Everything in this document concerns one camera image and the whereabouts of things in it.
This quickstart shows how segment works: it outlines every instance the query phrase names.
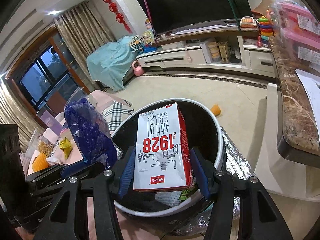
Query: toy cash register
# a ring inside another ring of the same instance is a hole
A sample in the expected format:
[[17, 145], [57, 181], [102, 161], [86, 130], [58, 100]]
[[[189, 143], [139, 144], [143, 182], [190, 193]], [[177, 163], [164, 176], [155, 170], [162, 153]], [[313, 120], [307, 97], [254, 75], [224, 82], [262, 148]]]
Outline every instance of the toy cash register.
[[256, 28], [257, 23], [252, 17], [245, 16], [245, 17], [242, 17], [242, 19], [240, 21], [240, 27], [242, 27], [242, 28]]

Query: yellow snack package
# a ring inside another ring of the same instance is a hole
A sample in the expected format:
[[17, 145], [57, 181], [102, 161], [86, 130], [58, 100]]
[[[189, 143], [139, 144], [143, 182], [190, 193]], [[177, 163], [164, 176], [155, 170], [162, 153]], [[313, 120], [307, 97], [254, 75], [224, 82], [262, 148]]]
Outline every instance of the yellow snack package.
[[68, 159], [70, 152], [72, 151], [71, 142], [65, 137], [60, 143], [59, 148], [64, 152], [64, 158]]

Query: white cabinet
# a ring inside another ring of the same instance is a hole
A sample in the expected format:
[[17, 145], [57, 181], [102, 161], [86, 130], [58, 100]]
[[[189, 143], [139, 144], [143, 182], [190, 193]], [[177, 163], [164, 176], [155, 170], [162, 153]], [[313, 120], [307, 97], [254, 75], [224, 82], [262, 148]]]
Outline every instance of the white cabinet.
[[160, 54], [164, 66], [206, 64], [202, 49], [182, 50]]
[[251, 69], [274, 72], [271, 53], [251, 50], [249, 54]]
[[138, 56], [137, 60], [141, 67], [154, 67], [154, 66], [163, 67], [164, 66], [160, 55], [150, 55], [145, 57]]
[[141, 67], [175, 67], [176, 65], [206, 64], [200, 45], [170, 50], [159, 50], [137, 56]]

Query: silver insulation foil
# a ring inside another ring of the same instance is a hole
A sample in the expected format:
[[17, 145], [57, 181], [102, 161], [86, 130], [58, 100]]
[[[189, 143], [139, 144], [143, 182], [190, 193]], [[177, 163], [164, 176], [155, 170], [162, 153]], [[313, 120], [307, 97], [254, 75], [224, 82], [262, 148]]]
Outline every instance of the silver insulation foil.
[[[227, 171], [233, 174], [233, 177], [239, 179], [248, 179], [251, 176], [256, 176], [253, 168], [248, 161], [241, 155], [235, 144], [232, 142], [226, 131], [221, 127], [222, 136], [226, 145], [227, 152]], [[192, 236], [205, 232], [209, 223], [212, 205], [198, 216], [193, 218], [188, 224], [173, 232], [176, 236]], [[240, 198], [234, 198], [233, 204], [233, 219], [240, 216]]]

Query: television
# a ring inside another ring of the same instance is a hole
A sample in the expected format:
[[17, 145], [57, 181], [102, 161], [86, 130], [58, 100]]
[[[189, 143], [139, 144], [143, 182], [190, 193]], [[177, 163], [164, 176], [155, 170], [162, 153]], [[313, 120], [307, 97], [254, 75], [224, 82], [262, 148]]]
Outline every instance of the television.
[[[251, 16], [248, 0], [230, 1], [237, 19]], [[138, 2], [148, 16], [144, 0]], [[210, 22], [214, 21], [235, 20], [228, 0], [146, 0], [146, 2], [157, 34], [198, 23], [208, 22], [210, 25]]]

